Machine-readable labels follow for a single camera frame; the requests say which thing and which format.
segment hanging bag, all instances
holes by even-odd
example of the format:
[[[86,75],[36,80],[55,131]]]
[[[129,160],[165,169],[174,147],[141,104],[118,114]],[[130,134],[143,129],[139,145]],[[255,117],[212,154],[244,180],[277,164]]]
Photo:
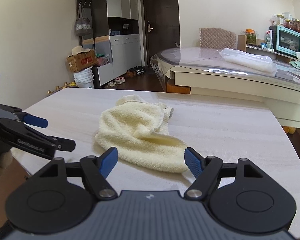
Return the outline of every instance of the hanging bag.
[[[85,36],[92,33],[90,20],[85,16],[81,3],[79,5],[78,16],[74,28],[74,33],[77,36]]]

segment countertop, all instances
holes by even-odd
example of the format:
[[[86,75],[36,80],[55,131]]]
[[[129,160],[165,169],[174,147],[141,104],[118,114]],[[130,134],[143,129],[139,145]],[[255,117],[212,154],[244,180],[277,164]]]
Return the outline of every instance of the countertop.
[[[168,129],[202,156],[214,155],[224,162],[249,158],[292,194],[297,213],[290,233],[300,237],[300,160],[271,111],[262,103],[248,100],[160,92],[67,88],[34,104],[26,111],[46,118],[47,135],[74,139],[76,149],[57,151],[55,156],[68,162],[87,155],[99,156],[104,150],[94,145],[100,114],[123,95],[138,94],[144,100],[163,102],[174,108]],[[48,160],[13,149],[15,158],[35,173]],[[181,174],[151,171],[119,161],[107,178],[120,193],[126,190],[180,190],[190,182]],[[78,178],[72,183],[82,186]]]

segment straw hat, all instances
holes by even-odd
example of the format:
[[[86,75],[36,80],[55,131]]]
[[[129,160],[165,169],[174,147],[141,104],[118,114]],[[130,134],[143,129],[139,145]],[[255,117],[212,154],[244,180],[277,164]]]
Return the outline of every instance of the straw hat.
[[[79,53],[89,52],[89,51],[90,49],[84,49],[82,46],[76,46],[72,49],[72,54],[70,56],[78,55]]]

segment quilted chair back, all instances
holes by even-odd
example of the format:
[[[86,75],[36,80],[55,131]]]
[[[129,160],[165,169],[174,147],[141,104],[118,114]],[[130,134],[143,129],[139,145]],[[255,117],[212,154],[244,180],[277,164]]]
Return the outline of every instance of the quilted chair back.
[[[200,47],[235,49],[235,33],[220,28],[201,28]]]

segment wall cabinet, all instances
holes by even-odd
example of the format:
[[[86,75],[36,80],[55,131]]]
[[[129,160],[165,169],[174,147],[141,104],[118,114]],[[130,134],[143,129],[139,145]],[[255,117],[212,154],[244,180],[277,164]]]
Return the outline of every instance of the wall cabinet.
[[[139,34],[110,36],[114,77],[141,65]]]
[[[130,15],[130,0],[121,0],[122,18],[131,19]]]
[[[130,15],[131,19],[139,20],[138,0],[130,0]]]
[[[108,17],[122,17],[121,0],[107,0]]]

